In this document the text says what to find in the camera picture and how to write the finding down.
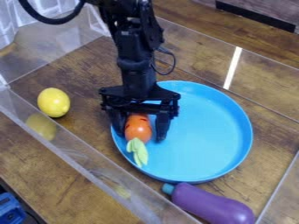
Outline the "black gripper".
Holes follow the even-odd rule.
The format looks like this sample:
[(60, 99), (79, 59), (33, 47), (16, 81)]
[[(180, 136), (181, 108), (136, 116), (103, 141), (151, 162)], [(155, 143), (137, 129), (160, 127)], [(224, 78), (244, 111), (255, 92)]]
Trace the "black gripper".
[(171, 115), (179, 114), (179, 93), (161, 88), (159, 84), (153, 85), (147, 96), (140, 97), (127, 94), (123, 86), (103, 87), (97, 92), (101, 95), (101, 108), (107, 111), (112, 128), (120, 137), (125, 135), (127, 113), (141, 113), (159, 114), (155, 119), (156, 141), (165, 139)]

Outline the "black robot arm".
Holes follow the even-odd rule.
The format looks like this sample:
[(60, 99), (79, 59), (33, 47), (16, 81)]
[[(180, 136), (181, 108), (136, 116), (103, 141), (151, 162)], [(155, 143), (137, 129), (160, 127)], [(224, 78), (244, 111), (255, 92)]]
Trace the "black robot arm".
[(164, 29), (155, 19), (152, 0), (99, 0), (97, 7), (116, 44), (123, 81), (97, 91), (101, 109), (120, 136), (131, 114), (153, 115), (156, 140), (163, 141), (171, 120), (179, 115), (180, 95), (156, 83), (155, 52), (168, 51), (161, 48)]

